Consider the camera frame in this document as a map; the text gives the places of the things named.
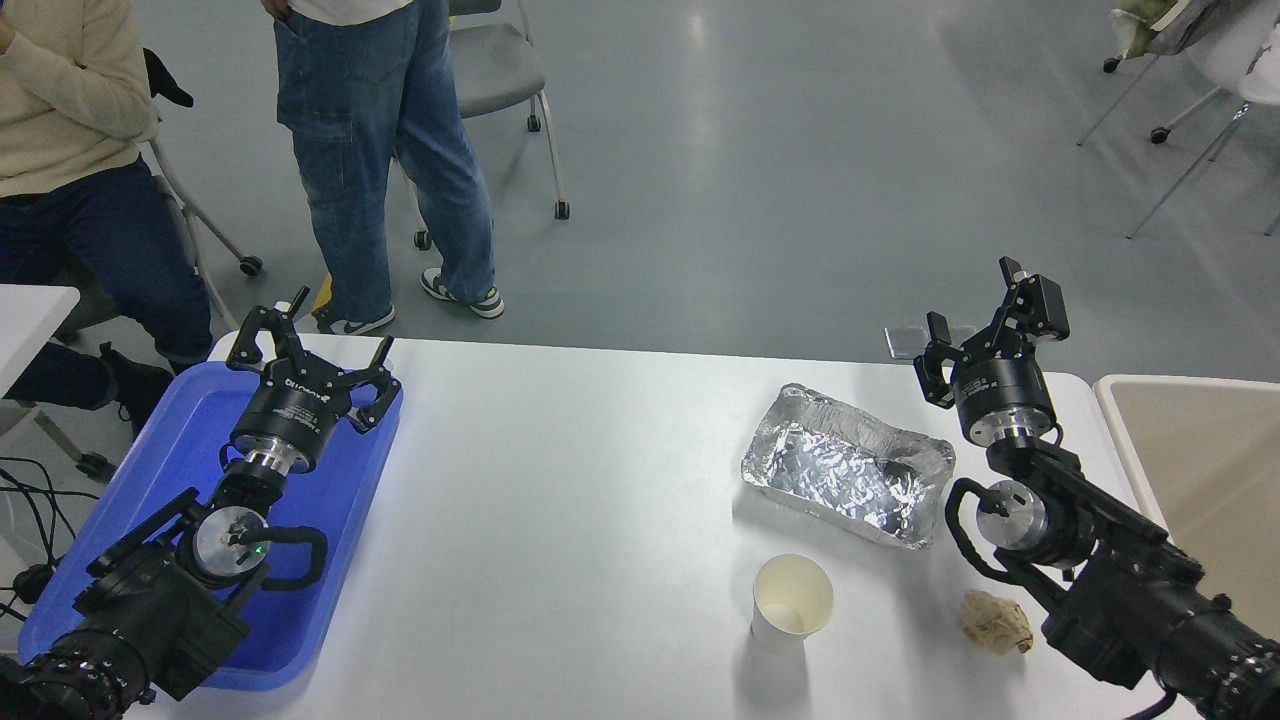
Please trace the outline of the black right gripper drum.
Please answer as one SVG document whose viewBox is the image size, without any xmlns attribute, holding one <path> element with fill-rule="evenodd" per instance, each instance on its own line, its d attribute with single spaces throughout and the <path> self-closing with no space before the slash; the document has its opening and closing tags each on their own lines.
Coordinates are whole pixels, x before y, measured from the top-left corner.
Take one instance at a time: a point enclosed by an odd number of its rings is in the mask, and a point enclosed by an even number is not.
<svg viewBox="0 0 1280 720">
<path fill-rule="evenodd" d="M 1043 373 L 1030 356 L 960 364 L 952 369 L 950 389 L 972 443 L 1039 438 L 1057 424 Z"/>
</svg>

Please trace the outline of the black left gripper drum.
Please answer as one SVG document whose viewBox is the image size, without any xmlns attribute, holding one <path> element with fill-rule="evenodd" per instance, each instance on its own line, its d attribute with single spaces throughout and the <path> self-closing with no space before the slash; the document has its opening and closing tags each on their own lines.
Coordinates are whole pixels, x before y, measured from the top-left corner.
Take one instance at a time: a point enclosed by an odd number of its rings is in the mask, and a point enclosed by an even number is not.
<svg viewBox="0 0 1280 720">
<path fill-rule="evenodd" d="M 230 432 L 232 446 L 248 456 L 287 445 L 293 469 L 314 469 L 337 421 L 351 410 L 349 391 L 337 388 L 343 373 L 325 360 L 271 360 Z"/>
</svg>

